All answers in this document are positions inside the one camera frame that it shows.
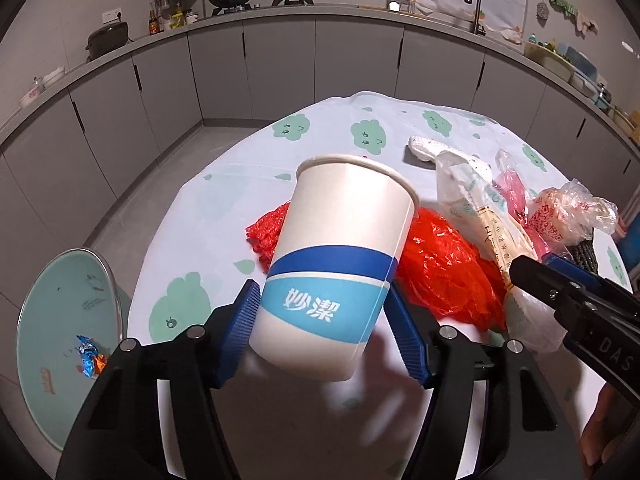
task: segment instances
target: white paper cup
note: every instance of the white paper cup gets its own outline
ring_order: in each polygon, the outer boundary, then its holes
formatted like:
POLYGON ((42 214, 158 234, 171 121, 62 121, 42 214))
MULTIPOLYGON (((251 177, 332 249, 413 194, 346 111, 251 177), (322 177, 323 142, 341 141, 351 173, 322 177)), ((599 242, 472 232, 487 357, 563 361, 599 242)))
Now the white paper cup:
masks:
POLYGON ((293 374, 345 381, 394 277, 418 194, 355 155, 315 156, 297 172, 249 344, 293 374))

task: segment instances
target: gray floor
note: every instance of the gray floor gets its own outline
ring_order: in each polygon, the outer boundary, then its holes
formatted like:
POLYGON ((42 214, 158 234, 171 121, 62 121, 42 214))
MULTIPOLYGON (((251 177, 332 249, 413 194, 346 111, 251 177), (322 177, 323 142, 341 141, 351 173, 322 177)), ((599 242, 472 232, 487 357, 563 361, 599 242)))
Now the gray floor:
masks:
MULTIPOLYGON (((201 127, 154 164, 92 235, 89 245, 110 264, 116 281, 133 296, 146 250, 183 184, 257 128, 201 127)), ((0 377, 0 406, 31 455, 53 478, 60 452, 42 436, 20 386, 0 377)))

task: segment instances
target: cup rim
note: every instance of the cup rim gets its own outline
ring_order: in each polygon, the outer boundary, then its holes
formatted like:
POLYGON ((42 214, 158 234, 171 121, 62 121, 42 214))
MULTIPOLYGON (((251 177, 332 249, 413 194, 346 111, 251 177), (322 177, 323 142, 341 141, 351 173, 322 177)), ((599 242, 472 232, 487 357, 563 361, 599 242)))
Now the cup rim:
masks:
POLYGON ((360 166, 367 168, 368 170, 377 171, 378 173, 385 174, 389 178, 395 180, 400 186, 404 187, 404 190, 411 197, 414 202, 414 216, 418 214, 420 209, 420 197, 414 186, 400 173, 393 168, 390 168, 386 164, 371 160, 370 158, 364 158, 357 155, 347 155, 345 153, 333 153, 330 155, 316 155, 304 160, 296 171, 296 178, 300 178, 303 171, 308 170, 314 166, 320 166, 321 164, 353 164, 354 166, 360 166))

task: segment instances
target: clear plastic bag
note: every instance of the clear plastic bag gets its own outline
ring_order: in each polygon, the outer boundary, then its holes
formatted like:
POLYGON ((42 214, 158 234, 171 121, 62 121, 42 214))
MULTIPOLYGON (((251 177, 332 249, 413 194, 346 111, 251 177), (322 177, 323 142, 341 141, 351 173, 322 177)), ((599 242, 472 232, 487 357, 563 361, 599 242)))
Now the clear plastic bag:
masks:
POLYGON ((618 224, 615 204, 594 197, 573 179, 560 189, 542 190, 529 208, 529 224, 549 242, 574 246, 591 240, 593 230, 613 234, 618 224))
POLYGON ((510 337, 533 351, 557 350, 566 331, 554 319, 554 311, 511 283, 509 267, 514 258, 538 257, 529 235, 509 214, 507 201, 452 153, 436 157, 436 179, 443 216, 500 268, 508 291, 504 309, 510 337))

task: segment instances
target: gray cabinet door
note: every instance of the gray cabinet door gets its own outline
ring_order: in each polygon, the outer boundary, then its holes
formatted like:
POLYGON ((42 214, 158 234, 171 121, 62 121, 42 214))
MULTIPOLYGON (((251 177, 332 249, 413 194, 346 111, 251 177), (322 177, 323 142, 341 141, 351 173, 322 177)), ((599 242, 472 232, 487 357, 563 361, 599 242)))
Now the gray cabinet door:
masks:
POLYGON ((586 115, 573 99, 548 85, 525 140, 564 173, 586 115))
POLYGON ((78 246, 115 197, 82 134, 69 94, 60 92, 43 108, 3 148, 4 156, 44 225, 67 246, 78 246))
POLYGON ((242 22, 188 32, 191 65, 205 119, 251 119, 242 22))
POLYGON ((314 103, 316 20, 307 16, 244 22, 254 119, 277 120, 314 103))
POLYGON ((610 191, 612 197, 610 200, 616 203, 620 214, 622 214, 640 184, 640 162, 628 151, 626 158, 626 163, 620 168, 622 176, 619 177, 617 185, 613 183, 614 185, 610 191))
POLYGON ((469 110, 484 49, 468 41, 405 27, 396 98, 469 110))
POLYGON ((364 18, 316 20, 316 102, 369 90, 393 96, 404 27, 364 18))
POLYGON ((187 36, 154 43, 135 53, 133 63, 146 116, 162 153, 202 119, 187 36))
POLYGON ((19 384, 15 358, 16 330, 20 309, 0 296, 0 376, 19 384))
POLYGON ((568 160, 565 176, 577 178, 594 196, 619 202, 620 183, 628 160, 629 152, 615 134, 588 115, 574 154, 568 160))
MULTIPOLYGON (((47 166, 42 170, 37 165, 28 167, 28 170, 33 174, 33 179, 36 180, 39 176, 43 186, 50 183, 51 176, 47 174, 50 165, 47 166)), ((95 165, 95 170, 99 172, 97 165, 95 165)), ((58 191, 58 195, 61 192, 66 192, 66 189, 63 187, 58 191)), ((0 156, 0 203, 2 203, 2 213, 0 214, 0 247, 2 247, 0 251, 0 292, 15 306, 21 307, 38 273, 49 261, 62 252, 64 246, 44 227, 38 215, 27 202, 9 170, 4 156, 0 156)), ((85 211, 79 207, 77 211, 66 210, 66 215, 70 216, 70 222, 76 220, 74 216, 76 213, 81 216, 85 211)))
POLYGON ((130 56, 91 73, 69 91, 95 160, 120 196, 160 154, 130 56))
POLYGON ((487 52, 471 111, 491 117, 524 139, 545 91, 545 83, 514 61, 487 52))

